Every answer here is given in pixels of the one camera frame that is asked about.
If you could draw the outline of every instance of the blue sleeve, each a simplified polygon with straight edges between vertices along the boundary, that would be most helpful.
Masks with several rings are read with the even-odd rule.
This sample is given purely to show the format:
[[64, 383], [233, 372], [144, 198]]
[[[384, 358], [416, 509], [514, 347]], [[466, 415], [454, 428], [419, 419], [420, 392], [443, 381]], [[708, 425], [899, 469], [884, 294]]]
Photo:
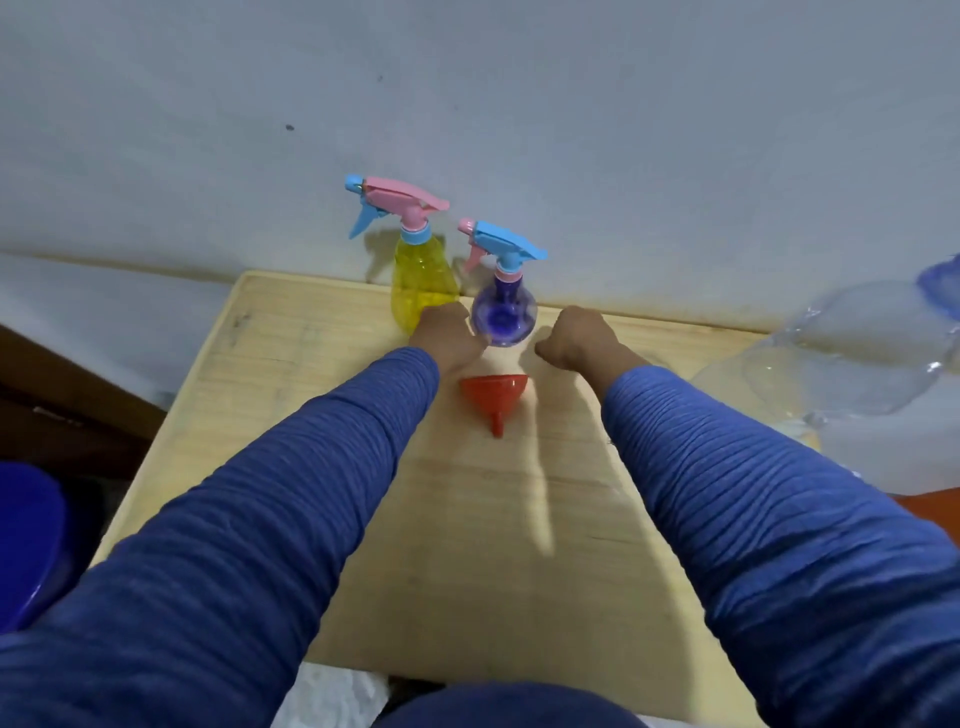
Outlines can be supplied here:
[[439, 380], [389, 353], [171, 500], [0, 638], [0, 724], [270, 725]]
[[771, 726], [960, 725], [957, 548], [664, 369], [603, 421]]

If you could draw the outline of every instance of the yellow spray bottle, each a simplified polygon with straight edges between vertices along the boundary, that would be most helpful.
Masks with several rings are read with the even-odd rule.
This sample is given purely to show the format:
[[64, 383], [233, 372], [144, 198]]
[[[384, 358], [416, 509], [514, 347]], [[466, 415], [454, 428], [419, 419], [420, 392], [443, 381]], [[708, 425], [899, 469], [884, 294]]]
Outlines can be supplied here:
[[390, 308], [400, 328], [412, 333], [426, 306], [450, 303], [460, 295], [444, 246], [427, 219], [431, 212], [449, 209], [450, 203], [412, 184], [380, 177], [347, 175], [347, 189], [360, 195], [360, 217], [351, 239], [379, 217], [400, 216]]

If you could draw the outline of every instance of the red funnel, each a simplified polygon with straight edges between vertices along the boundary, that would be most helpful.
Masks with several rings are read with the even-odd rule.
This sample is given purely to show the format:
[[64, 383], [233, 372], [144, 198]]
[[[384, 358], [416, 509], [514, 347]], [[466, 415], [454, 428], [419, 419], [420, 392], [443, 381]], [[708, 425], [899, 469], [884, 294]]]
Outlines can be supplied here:
[[464, 397], [490, 418], [493, 437], [503, 437], [503, 421], [527, 386], [527, 375], [470, 376], [460, 380]]

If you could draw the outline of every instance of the hand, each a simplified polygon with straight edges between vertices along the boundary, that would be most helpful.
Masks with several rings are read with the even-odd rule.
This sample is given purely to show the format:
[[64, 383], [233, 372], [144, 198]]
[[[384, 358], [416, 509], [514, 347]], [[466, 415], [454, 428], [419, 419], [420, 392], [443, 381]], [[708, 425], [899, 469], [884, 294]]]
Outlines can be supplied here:
[[572, 305], [560, 312], [550, 336], [537, 342], [534, 351], [558, 369], [582, 374], [591, 357], [603, 356], [619, 345], [599, 311]]
[[427, 306], [410, 336], [410, 346], [430, 354], [440, 376], [466, 367], [480, 358], [489, 345], [485, 336], [475, 336], [467, 324], [467, 307], [459, 301]]
[[583, 375], [600, 401], [620, 375], [650, 363], [617, 340], [599, 311], [577, 305], [560, 312], [553, 331], [534, 351], [558, 369]]

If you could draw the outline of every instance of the spray bottle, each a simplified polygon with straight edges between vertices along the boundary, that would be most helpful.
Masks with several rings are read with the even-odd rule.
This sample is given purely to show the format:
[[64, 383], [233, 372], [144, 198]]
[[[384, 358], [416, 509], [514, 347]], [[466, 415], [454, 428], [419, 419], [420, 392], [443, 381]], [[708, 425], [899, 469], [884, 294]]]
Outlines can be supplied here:
[[400, 216], [390, 308], [400, 328], [413, 333], [425, 307], [450, 303], [460, 296], [460, 287], [444, 256], [444, 246], [430, 230], [427, 219], [432, 212], [449, 209], [450, 203], [407, 182], [380, 177], [347, 175], [346, 187], [360, 195], [360, 216], [350, 231], [350, 239], [377, 218]]
[[473, 330], [490, 336], [496, 347], [511, 347], [523, 341], [537, 322], [537, 302], [523, 285], [522, 266], [527, 260], [546, 260], [546, 251], [535, 248], [515, 232], [483, 221], [464, 218], [457, 230], [470, 238], [465, 273], [473, 270], [484, 255], [496, 255], [493, 283], [473, 300]]

